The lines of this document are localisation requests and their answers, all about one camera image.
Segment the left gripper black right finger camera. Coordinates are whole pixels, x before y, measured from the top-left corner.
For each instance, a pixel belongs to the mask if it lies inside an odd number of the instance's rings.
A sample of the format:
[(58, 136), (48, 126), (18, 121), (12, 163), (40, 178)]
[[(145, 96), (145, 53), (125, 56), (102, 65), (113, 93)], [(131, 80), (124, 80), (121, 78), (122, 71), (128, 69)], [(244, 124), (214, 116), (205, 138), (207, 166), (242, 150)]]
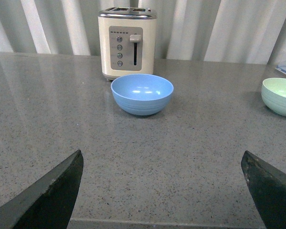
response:
[(249, 151), (241, 168), (265, 227), (286, 229), (286, 174)]

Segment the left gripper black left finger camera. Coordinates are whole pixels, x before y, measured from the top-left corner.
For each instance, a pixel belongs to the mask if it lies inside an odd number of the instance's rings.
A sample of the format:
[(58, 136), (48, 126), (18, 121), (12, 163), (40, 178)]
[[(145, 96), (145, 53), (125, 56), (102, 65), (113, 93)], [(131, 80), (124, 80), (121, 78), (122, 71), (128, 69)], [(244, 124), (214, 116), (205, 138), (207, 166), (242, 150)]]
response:
[(65, 229), (78, 196), (83, 156), (77, 150), (0, 207), (0, 229)]

